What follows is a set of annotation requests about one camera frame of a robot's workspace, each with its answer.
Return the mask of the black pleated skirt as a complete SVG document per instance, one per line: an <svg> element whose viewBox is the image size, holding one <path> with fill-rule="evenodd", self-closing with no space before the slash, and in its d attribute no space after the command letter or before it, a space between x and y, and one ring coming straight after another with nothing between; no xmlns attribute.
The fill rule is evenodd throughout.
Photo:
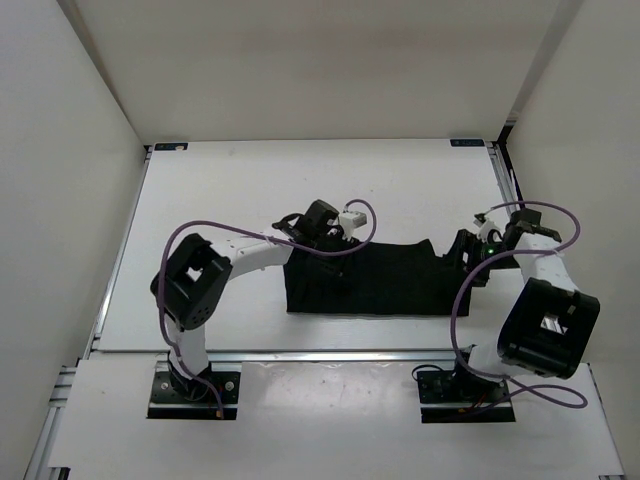
<svg viewBox="0 0 640 480"><path fill-rule="evenodd" d="M428 239L338 257L296 250L283 271L287 312L347 316L448 315L467 277L460 246L438 256Z"/></svg>

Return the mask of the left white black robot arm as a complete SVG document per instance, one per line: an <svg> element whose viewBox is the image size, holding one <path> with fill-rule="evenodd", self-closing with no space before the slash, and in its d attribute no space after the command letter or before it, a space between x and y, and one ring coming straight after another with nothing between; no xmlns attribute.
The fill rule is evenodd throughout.
<svg viewBox="0 0 640 480"><path fill-rule="evenodd" d="M204 220L178 227L167 240L150 285L161 335L169 347L173 389L189 402L213 398L222 404L206 353L205 323L227 283L283 266L295 250L320 260L354 253L364 247L354 232L375 219L374 212L337 210L316 200L305 213L287 215L259 232Z"/></svg>

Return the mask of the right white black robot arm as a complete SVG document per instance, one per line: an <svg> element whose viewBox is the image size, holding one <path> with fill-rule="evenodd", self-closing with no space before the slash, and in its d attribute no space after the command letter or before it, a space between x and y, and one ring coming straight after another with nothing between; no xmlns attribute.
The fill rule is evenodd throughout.
<svg viewBox="0 0 640 480"><path fill-rule="evenodd" d="M514 211L499 229L485 213L474 219L468 276L454 299L453 316L474 282L493 269L519 270L523 288L497 339L454 350L449 387L470 400L519 375L566 380L577 370L600 313L599 300L570 278L562 253L568 248L558 231L543 226L539 211Z"/></svg>

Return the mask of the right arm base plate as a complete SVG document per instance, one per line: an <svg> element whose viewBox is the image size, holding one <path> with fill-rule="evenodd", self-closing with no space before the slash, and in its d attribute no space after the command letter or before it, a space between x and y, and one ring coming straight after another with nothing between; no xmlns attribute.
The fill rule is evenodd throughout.
<svg viewBox="0 0 640 480"><path fill-rule="evenodd" d="M417 383L422 424L512 423L516 421L504 382L422 364L411 372Z"/></svg>

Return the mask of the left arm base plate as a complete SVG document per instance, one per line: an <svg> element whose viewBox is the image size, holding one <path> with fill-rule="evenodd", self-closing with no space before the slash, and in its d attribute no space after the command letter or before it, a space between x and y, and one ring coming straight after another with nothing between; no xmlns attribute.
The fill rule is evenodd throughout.
<svg viewBox="0 0 640 480"><path fill-rule="evenodd" d="M216 388L218 404L212 390L201 382L189 380L183 385L166 363L158 363L147 407L147 418L154 420L228 420L237 418L241 372L212 370L208 381Z"/></svg>

